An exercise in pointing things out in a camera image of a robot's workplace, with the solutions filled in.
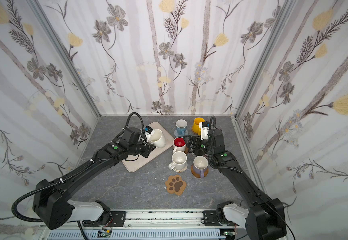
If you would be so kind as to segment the purple mug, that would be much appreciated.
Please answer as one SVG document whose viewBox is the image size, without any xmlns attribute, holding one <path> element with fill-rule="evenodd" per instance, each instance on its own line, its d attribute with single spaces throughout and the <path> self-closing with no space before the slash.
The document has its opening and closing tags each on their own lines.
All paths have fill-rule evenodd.
<svg viewBox="0 0 348 240">
<path fill-rule="evenodd" d="M 197 156 L 194 158 L 193 166 L 199 170 L 204 170 L 209 167 L 209 162 L 205 157 Z"/>
</svg>

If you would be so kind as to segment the light blue mug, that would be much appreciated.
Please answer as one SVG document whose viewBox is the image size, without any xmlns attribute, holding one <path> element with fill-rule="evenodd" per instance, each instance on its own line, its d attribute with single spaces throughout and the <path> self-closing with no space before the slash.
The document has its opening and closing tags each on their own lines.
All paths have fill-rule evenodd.
<svg viewBox="0 0 348 240">
<path fill-rule="evenodd" d="M 188 123 L 186 120 L 180 119 L 176 121 L 176 130 L 178 134 L 183 134 L 187 130 Z"/>
</svg>

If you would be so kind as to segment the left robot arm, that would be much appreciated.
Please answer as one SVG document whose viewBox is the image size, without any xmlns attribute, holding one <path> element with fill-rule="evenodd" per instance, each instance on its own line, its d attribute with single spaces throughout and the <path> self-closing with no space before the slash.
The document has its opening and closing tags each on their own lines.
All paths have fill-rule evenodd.
<svg viewBox="0 0 348 240">
<path fill-rule="evenodd" d="M 51 230 L 68 222 L 108 219 L 110 209 L 101 201 L 76 204 L 71 198 L 100 173 L 127 160 L 129 156 L 148 158 L 156 148 L 148 142 L 152 134 L 154 130 L 150 126 L 141 130 L 126 128 L 120 136 L 96 150 L 83 165 L 51 182 L 42 180 L 34 191 L 15 200 L 11 207 L 13 215 L 26 222 L 45 223 Z M 37 219 L 22 215 L 17 208 L 20 202 L 29 197 L 34 197 L 32 209 L 38 215 Z"/>
</svg>

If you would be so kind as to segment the white mug with handle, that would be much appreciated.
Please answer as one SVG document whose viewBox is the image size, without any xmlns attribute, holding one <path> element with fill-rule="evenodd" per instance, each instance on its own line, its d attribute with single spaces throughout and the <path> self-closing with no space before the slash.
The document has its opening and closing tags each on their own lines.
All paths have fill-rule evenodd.
<svg viewBox="0 0 348 240">
<path fill-rule="evenodd" d="M 166 146 L 166 138 L 160 129 L 154 129 L 150 134 L 149 142 L 156 148 L 164 148 Z"/>
</svg>

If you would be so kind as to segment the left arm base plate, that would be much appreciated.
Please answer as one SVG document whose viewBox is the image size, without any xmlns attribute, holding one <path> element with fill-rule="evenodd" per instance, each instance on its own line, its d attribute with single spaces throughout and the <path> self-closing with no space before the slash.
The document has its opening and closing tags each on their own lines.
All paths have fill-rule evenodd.
<svg viewBox="0 0 348 240">
<path fill-rule="evenodd" d="M 126 220 L 126 211 L 104 211 L 98 220 L 84 220 L 84 227 L 123 227 Z"/>
</svg>

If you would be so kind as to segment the red interior mug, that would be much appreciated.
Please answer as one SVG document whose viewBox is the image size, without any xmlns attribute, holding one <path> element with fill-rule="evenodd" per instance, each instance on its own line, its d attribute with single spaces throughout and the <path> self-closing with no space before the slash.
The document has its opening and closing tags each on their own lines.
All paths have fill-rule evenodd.
<svg viewBox="0 0 348 240">
<path fill-rule="evenodd" d="M 173 154 L 186 151 L 186 142 L 183 137 L 176 137 L 173 141 Z"/>
</svg>

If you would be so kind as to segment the brown paw print coaster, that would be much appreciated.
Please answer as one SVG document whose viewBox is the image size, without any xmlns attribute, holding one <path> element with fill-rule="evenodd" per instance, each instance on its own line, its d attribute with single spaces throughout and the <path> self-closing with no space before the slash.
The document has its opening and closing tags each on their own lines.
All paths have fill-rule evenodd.
<svg viewBox="0 0 348 240">
<path fill-rule="evenodd" d="M 183 181 L 180 175 L 169 176 L 165 181 L 166 190 L 169 194 L 181 196 L 187 187 L 187 183 Z"/>
</svg>

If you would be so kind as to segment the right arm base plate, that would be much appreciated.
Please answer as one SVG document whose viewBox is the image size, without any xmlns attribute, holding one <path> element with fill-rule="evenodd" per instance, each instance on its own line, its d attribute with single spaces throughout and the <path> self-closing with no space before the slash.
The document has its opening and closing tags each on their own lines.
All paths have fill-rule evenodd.
<svg viewBox="0 0 348 240">
<path fill-rule="evenodd" d="M 229 223 L 223 223 L 219 219 L 216 210 L 204 210 L 203 217 L 201 218 L 201 223 L 206 227 L 216 227 L 216 226 L 228 226 Z"/>
</svg>

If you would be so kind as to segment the black mug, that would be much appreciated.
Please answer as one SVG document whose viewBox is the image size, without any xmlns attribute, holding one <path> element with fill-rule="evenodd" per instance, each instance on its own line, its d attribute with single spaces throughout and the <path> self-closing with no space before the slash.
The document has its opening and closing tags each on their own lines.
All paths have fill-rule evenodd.
<svg viewBox="0 0 348 240">
<path fill-rule="evenodd" d="M 190 153 L 194 156 L 204 156 L 206 154 L 206 151 L 205 151 L 205 148 L 203 148 L 201 145 L 191 144 L 189 146 L 188 153 Z"/>
</svg>

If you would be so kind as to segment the blue woven round coaster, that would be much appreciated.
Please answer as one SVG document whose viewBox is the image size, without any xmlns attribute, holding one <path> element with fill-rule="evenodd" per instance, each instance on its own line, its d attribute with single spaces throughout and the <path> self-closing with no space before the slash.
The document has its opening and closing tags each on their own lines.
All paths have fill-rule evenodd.
<svg viewBox="0 0 348 240">
<path fill-rule="evenodd" d="M 174 130 L 174 135 L 175 135 L 175 138 L 177 138 L 177 137 L 188 136 L 188 135 L 189 135 L 189 131 L 186 130 L 183 134 L 178 134 L 178 131 L 177 131 L 177 130 Z"/>
</svg>

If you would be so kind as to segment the white patterned round coaster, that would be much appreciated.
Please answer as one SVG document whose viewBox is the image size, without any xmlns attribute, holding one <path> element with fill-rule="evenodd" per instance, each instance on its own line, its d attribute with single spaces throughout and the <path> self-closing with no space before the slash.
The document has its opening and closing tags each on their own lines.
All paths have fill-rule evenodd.
<svg viewBox="0 0 348 240">
<path fill-rule="evenodd" d="M 176 173 L 182 173 L 182 172 L 184 172 L 185 170 L 187 170 L 187 168 L 188 168 L 188 165 L 185 165 L 185 167 L 184 167 L 183 169 L 181 169 L 181 170 L 178 170 L 178 169 L 176 169 L 176 168 L 173 168 L 172 171 L 174 171 L 174 172 L 176 172 Z"/>
</svg>

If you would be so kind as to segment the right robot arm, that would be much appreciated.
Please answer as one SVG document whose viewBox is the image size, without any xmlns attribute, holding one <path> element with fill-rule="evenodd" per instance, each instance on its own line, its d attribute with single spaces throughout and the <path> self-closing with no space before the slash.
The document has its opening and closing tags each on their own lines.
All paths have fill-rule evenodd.
<svg viewBox="0 0 348 240">
<path fill-rule="evenodd" d="M 216 219 L 220 225 L 234 223 L 246 230 L 251 240 L 277 240 L 287 234 L 284 205 L 265 194 L 244 172 L 236 157 L 226 150 L 222 131 L 211 130 L 208 139 L 184 137 L 190 153 L 207 156 L 209 166 L 222 173 L 238 191 L 247 208 L 227 201 L 219 204 Z"/>
</svg>

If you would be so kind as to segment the yellow mug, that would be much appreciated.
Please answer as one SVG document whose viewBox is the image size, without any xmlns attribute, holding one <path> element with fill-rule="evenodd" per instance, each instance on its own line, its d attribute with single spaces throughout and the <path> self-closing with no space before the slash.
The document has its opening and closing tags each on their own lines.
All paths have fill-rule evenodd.
<svg viewBox="0 0 348 240">
<path fill-rule="evenodd" d="M 204 122 L 203 118 L 195 118 L 193 121 L 192 132 L 196 135 L 201 135 L 200 123 Z"/>
</svg>

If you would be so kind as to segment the beige serving tray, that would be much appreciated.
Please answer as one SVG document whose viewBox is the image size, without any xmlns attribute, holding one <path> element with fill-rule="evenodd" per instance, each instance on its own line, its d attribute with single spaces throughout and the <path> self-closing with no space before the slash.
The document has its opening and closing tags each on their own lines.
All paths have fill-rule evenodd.
<svg viewBox="0 0 348 240">
<path fill-rule="evenodd" d="M 130 173 L 136 172 L 137 170 L 145 166 L 147 163 L 161 155 L 164 151 L 173 147 L 174 137 L 160 123 L 152 122 L 149 124 L 149 126 L 152 127 L 154 130 L 160 129 L 163 132 L 163 136 L 166 139 L 166 145 L 163 148 L 155 148 L 147 158 L 139 155 L 138 159 L 136 159 L 135 161 L 128 162 L 126 160 L 122 160 L 123 165 Z"/>
</svg>

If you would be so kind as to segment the plain round wooden coaster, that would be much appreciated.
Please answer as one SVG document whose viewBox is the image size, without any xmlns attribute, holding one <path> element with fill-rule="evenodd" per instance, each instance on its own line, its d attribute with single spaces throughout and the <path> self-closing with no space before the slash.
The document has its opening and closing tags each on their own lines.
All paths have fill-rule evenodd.
<svg viewBox="0 0 348 240">
<path fill-rule="evenodd" d="M 208 175 L 209 173 L 209 168 L 206 168 L 204 170 L 199 170 L 197 168 L 194 168 L 194 166 L 191 166 L 191 173 L 193 174 L 193 176 L 195 176 L 196 178 L 204 178 Z"/>
</svg>

